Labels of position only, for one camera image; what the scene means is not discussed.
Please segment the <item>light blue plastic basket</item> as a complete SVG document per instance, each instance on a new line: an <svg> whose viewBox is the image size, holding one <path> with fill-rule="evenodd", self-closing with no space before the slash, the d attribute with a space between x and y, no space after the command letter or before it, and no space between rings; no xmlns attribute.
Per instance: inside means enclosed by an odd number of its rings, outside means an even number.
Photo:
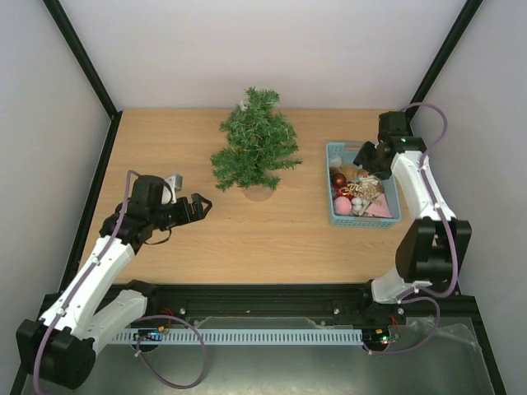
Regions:
<svg viewBox="0 0 527 395"><path fill-rule="evenodd" d="M326 145L329 223L341 227L390 228L402 220L394 178L380 179L356 165L360 143Z"/></svg>

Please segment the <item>small green christmas tree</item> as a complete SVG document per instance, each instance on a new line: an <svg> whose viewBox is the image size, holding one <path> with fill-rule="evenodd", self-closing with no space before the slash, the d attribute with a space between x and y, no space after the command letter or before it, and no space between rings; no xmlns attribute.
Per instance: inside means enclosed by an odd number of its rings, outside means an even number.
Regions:
<svg viewBox="0 0 527 395"><path fill-rule="evenodd" d="M297 156L299 146L292 124L275 110L281 96L271 89L249 87L240 103L219 126L226 146L210 157L216 188L226 190L255 185L277 189L281 178L277 171L295 170L303 163Z"/></svg>

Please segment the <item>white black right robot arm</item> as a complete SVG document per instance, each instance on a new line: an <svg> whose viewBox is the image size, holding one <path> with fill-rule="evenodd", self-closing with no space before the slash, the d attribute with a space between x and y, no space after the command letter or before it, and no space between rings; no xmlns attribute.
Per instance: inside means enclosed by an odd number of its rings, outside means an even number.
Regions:
<svg viewBox="0 0 527 395"><path fill-rule="evenodd" d="M357 315L367 325L385 325L403 302L418 295L443 299L455 292L472 228L442 197L431 171L431 148L413 135L406 109L380 115L376 142L361 147L355 164L394 177L412 224L398 246L394 267L366 283Z"/></svg>

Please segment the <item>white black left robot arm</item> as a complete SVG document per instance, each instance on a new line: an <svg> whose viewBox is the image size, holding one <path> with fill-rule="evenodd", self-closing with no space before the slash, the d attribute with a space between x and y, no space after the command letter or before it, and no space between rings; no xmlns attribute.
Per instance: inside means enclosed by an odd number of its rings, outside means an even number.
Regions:
<svg viewBox="0 0 527 395"><path fill-rule="evenodd" d="M138 255L152 234L204 219L212 202L198 193L177 197L182 178L167 179L130 170L124 196L100 228L85 264L65 291L38 319L24 320L16 331L21 364L32 376L35 393L41 380L77 389L89 377L96 358L129 324L147 321L155 286L136 281L100 307L115 278Z"/></svg>

